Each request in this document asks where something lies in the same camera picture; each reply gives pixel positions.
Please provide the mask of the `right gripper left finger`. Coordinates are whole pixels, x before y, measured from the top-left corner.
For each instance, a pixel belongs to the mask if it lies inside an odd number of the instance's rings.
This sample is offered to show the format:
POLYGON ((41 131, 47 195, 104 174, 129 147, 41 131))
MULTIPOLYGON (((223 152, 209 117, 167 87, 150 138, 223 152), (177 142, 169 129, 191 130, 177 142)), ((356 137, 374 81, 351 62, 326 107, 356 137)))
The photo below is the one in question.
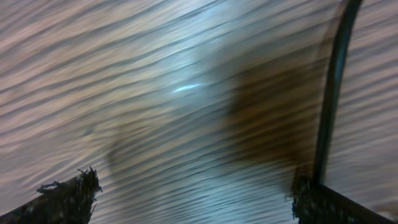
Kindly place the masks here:
POLYGON ((41 185, 39 197, 1 215, 1 224, 88 224, 100 191, 97 171, 82 170, 66 182, 41 185))

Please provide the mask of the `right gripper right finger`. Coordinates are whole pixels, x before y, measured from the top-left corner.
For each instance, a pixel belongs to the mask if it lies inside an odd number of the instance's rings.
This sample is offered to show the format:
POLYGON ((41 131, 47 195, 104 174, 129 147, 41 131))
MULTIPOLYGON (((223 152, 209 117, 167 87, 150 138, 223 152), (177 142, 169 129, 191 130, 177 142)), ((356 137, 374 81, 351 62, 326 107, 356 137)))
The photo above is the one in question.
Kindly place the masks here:
POLYGON ((292 198, 292 213, 298 224, 397 223, 308 178, 294 180, 292 198))

